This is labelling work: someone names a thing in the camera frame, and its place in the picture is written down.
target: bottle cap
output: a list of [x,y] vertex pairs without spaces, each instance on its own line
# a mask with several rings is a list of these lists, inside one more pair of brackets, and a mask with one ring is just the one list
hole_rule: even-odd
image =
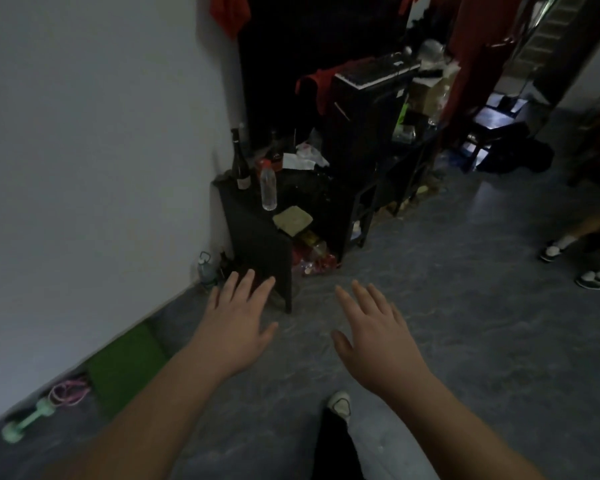
[[198,264],[206,264],[211,262],[211,254],[206,251],[202,251],[200,253],[200,257],[198,258]]

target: desk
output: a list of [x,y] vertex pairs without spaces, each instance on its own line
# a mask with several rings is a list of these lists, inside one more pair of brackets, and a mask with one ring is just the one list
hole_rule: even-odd
[[[399,208],[405,197],[417,189],[437,154],[439,136],[440,129],[432,128],[416,144],[396,146],[395,154],[379,162],[374,174],[362,185],[344,183],[328,168],[277,172],[278,207],[270,212],[262,208],[260,183],[255,175],[251,176],[250,188],[243,191],[229,177],[216,178],[214,185],[220,192],[234,255],[260,278],[276,277],[275,288],[285,300],[286,311],[291,313],[292,239],[277,229],[273,216],[293,205],[308,212],[313,217],[308,228],[327,243],[341,262],[352,246],[364,246],[378,207],[396,200]],[[361,234],[352,239],[357,221]]]

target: white sneaker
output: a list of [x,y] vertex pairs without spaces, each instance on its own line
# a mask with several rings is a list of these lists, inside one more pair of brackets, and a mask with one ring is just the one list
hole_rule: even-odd
[[337,391],[327,401],[327,407],[344,419],[347,424],[349,423],[349,419],[351,418],[351,398],[346,392]]

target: bottle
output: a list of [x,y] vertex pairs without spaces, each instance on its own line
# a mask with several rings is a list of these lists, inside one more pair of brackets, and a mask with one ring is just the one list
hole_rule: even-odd
[[235,178],[240,190],[247,190],[251,186],[251,172],[249,164],[245,160],[240,149],[240,137],[238,129],[231,130],[233,136],[233,165],[231,167],[231,176]]
[[240,149],[242,150],[242,156],[250,158],[251,154],[251,140],[249,140],[249,130],[247,125],[240,123],[238,125],[238,136],[240,137]]
[[202,251],[198,258],[198,277],[202,288],[207,291],[218,284],[216,270],[211,264],[211,254],[206,251]]
[[271,168],[271,160],[264,159],[260,164],[260,192],[262,193],[262,208],[273,210],[278,206],[278,190],[276,189],[276,174]]
[[449,101],[450,89],[451,88],[449,86],[445,86],[444,90],[442,91],[442,94],[440,94],[440,96],[438,97],[438,104],[437,104],[436,112],[433,113],[433,116],[429,120],[430,125],[439,124],[440,118],[442,117],[442,113],[444,112],[445,107],[447,106],[447,103]]
[[271,130],[271,144],[269,145],[269,150],[267,154],[264,156],[267,160],[271,162],[271,167],[273,171],[282,170],[282,157],[283,157],[283,149],[282,142],[278,139],[278,132],[275,129]]

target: black bag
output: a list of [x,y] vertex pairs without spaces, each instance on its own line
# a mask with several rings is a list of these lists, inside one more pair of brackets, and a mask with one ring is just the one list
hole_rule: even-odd
[[535,138],[501,139],[491,145],[489,154],[476,170],[501,174],[526,166],[529,170],[539,173],[549,169],[552,161],[551,146],[540,143]]

